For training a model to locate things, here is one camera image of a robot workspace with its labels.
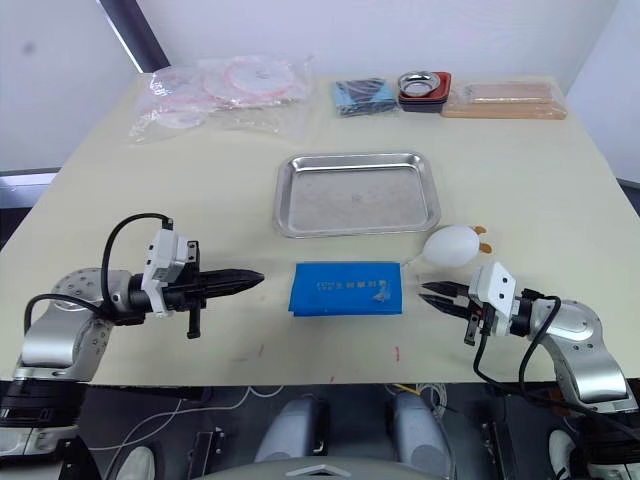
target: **black cable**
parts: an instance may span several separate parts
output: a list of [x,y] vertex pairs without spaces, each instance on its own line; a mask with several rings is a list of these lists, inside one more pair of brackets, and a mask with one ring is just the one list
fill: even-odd
[[71,295],[63,295],[61,293],[43,293],[36,295],[27,302],[27,306],[24,308],[24,333],[31,328],[31,315],[33,314],[33,307],[40,300],[61,300],[63,302],[73,303],[81,307],[91,310],[96,316],[103,318],[104,312],[100,307],[95,306],[93,303],[83,300],[82,298],[72,297]]
[[555,320],[556,316],[558,315],[558,312],[560,311],[560,307],[562,306],[562,300],[560,300],[559,297],[551,296],[551,297],[543,297],[543,298],[545,300],[553,300],[554,302],[553,309],[547,316],[546,320],[542,323],[542,326],[533,337],[533,340],[531,340],[531,343],[529,344],[529,348],[527,348],[527,351],[525,352],[524,357],[522,357],[522,361],[520,362],[520,367],[518,368],[518,385],[520,386],[520,391],[522,392],[522,396],[528,402],[531,402],[533,398],[529,394],[529,392],[527,392],[527,387],[525,385],[525,372],[527,370],[527,366],[529,365],[529,360],[531,360],[533,352],[535,352],[536,348],[538,348],[538,345],[540,345],[540,342],[542,341],[542,337],[547,333],[547,330],[549,330],[549,326],[551,325],[551,322]]
[[130,217],[125,218],[111,231],[109,237],[107,238],[107,243],[104,246],[104,252],[102,254],[102,270],[100,271],[102,309],[109,318],[113,318],[116,316],[113,301],[111,300],[111,295],[109,294],[109,258],[111,257],[111,249],[113,248],[113,243],[115,242],[118,233],[120,233],[120,230],[122,230],[131,222],[135,222],[136,220],[140,220],[142,218],[157,218],[159,220],[162,220],[162,228],[173,230],[173,220],[171,220],[166,215],[162,215],[160,213],[138,213],[137,215],[131,215]]
[[610,418],[608,418],[606,415],[602,414],[602,413],[598,413],[595,412],[589,408],[583,407],[581,405],[577,405],[575,403],[571,403],[571,402],[566,402],[566,401],[559,401],[559,400],[552,400],[550,398],[547,397],[541,397],[539,395],[533,395],[530,392],[526,392],[521,390],[520,388],[514,388],[508,385],[503,384],[502,382],[499,382],[491,377],[489,377],[488,375],[486,375],[485,373],[483,373],[480,370],[480,360],[482,360],[482,356],[484,354],[484,350],[487,346],[487,339],[489,338],[489,332],[488,331],[481,331],[480,332],[481,336],[480,336],[480,345],[478,346],[478,350],[476,352],[476,356],[473,360],[473,371],[475,372],[476,375],[478,375],[481,379],[483,379],[485,382],[487,382],[489,385],[491,385],[494,388],[497,388],[499,390],[502,390],[503,392],[506,393],[510,393],[513,395],[520,395],[524,398],[526,398],[532,405],[536,406],[536,407],[561,407],[561,408],[566,408],[568,410],[573,410],[574,412],[578,412],[581,413],[591,419],[593,419],[596,422],[600,422],[600,423],[605,423],[608,426],[610,426],[611,428],[614,428],[616,430],[619,430],[621,432],[623,432],[625,435],[627,435],[628,437],[630,437],[631,439],[637,441],[640,443],[640,436],[638,434],[636,434],[631,428],[627,427],[626,425],[620,423],[620,422],[616,422],[615,420],[611,420]]

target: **yellow cable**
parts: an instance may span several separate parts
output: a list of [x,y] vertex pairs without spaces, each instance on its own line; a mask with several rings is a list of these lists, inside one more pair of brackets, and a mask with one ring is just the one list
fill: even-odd
[[407,387],[406,385],[402,385],[400,383],[394,383],[393,384],[394,387],[399,388],[400,390],[404,390],[405,392],[409,392],[409,393],[413,393],[414,395],[418,395],[420,396],[420,392],[411,388],[411,387]]

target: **white wall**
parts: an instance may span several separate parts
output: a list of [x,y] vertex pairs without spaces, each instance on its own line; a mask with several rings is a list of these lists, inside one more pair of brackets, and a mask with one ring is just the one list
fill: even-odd
[[95,0],[0,0],[0,172],[62,165],[134,75]]
[[566,92],[615,0],[139,0],[173,64],[315,55],[322,73],[551,74]]
[[620,0],[568,101],[613,173],[640,183],[639,0]]

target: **beige tabletop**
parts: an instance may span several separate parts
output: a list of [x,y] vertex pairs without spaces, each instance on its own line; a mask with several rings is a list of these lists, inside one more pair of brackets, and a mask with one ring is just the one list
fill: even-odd
[[[355,382],[475,382],[466,324],[417,296],[417,282],[468,283],[475,268],[501,261],[529,287],[583,302],[629,377],[637,361],[640,220],[578,119],[468,120],[400,113],[336,118],[321,85],[309,140],[219,131],[212,126],[145,145],[127,143],[132,88],[87,137],[0,253],[0,376],[9,379],[29,298],[68,272],[98,266],[107,235],[124,217],[165,213],[200,241],[203,269],[249,268],[259,286],[210,300],[202,337],[187,340],[186,314],[148,316],[115,328],[94,383],[239,385]],[[296,262],[407,262],[426,233],[289,239],[272,226],[279,165],[298,153],[415,151],[433,170],[440,224],[483,225],[494,249],[459,269],[415,264],[399,316],[292,318]],[[122,232],[112,268],[143,270],[157,222]],[[484,369],[517,378],[526,342],[492,338]],[[550,380],[541,348],[531,380]]]

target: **blue towel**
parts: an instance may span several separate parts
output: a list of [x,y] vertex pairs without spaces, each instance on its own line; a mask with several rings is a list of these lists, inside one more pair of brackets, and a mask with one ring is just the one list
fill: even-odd
[[289,311],[294,317],[400,314],[400,264],[299,263]]

